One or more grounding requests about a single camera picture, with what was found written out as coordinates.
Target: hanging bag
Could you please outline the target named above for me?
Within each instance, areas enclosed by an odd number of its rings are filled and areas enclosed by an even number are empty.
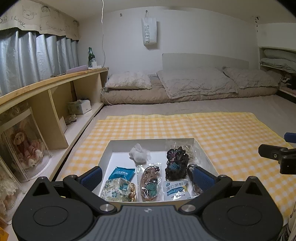
[[[144,45],[156,44],[157,26],[156,18],[149,18],[148,11],[142,18],[142,35]]]

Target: ceiling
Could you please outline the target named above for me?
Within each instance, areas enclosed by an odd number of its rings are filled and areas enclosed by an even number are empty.
[[[78,21],[89,18],[102,11],[102,0],[42,0]],[[117,10],[163,6],[168,9],[193,7],[226,14],[247,22],[296,23],[296,18],[276,0],[104,0],[104,12]]]

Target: curtain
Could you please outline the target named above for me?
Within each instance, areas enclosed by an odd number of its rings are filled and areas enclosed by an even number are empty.
[[[77,41],[17,28],[0,34],[0,96],[78,67]]]

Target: white headboard panel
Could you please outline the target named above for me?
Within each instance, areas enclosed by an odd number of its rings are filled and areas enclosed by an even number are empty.
[[[236,58],[198,53],[164,53],[163,70],[195,69],[197,67],[233,67],[248,69],[249,62]]]

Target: green glass bottle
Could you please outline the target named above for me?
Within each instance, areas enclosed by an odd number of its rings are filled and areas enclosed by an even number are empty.
[[[92,62],[96,61],[96,57],[94,56],[91,47],[89,47],[89,67],[92,68]]]

